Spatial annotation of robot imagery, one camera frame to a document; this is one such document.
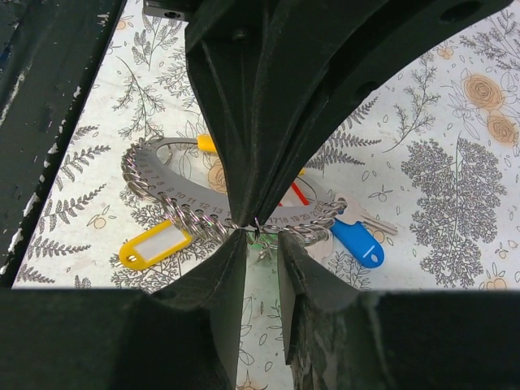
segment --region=yellow key tag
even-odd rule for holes
[[[191,242],[192,237],[187,232],[166,220],[124,244],[119,251],[119,260],[128,268],[144,270]]]

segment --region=blue key tag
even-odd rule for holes
[[[337,219],[331,232],[362,266],[376,268],[383,264],[383,247],[361,222],[348,225]]]

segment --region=scratched black paint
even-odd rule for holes
[[[2,286],[14,281],[124,3],[0,2],[0,268],[9,264]],[[58,152],[48,154],[54,143]],[[24,218],[34,193],[41,201]],[[8,252],[19,228],[23,239]]]

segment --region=silver key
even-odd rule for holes
[[[332,240],[332,234],[328,234],[326,240],[320,240],[316,244],[305,247],[309,256],[319,262],[322,266],[325,266],[323,260],[332,254],[333,248],[334,241]]]
[[[363,222],[372,226],[373,228],[379,229],[380,231],[391,234],[393,236],[397,234],[396,226],[388,222],[380,221],[371,216],[370,213],[363,209],[359,202],[353,197],[338,193],[336,194],[334,200],[337,202],[345,201],[348,205],[343,214],[338,214],[336,216],[336,218],[341,222],[347,223],[348,225],[354,225],[356,222]]]

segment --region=floral background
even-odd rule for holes
[[[432,48],[357,108],[308,162],[397,236],[370,230],[386,261],[363,269],[341,244],[323,264],[361,290],[520,287],[520,3]],[[120,246],[163,220],[126,188],[121,155],[138,137],[207,133],[189,85],[184,25],[129,2],[103,60],[16,288],[156,291],[215,251],[188,248],[144,271]],[[222,165],[181,146],[172,169],[225,192]],[[250,250],[237,389],[292,388],[275,262]]]

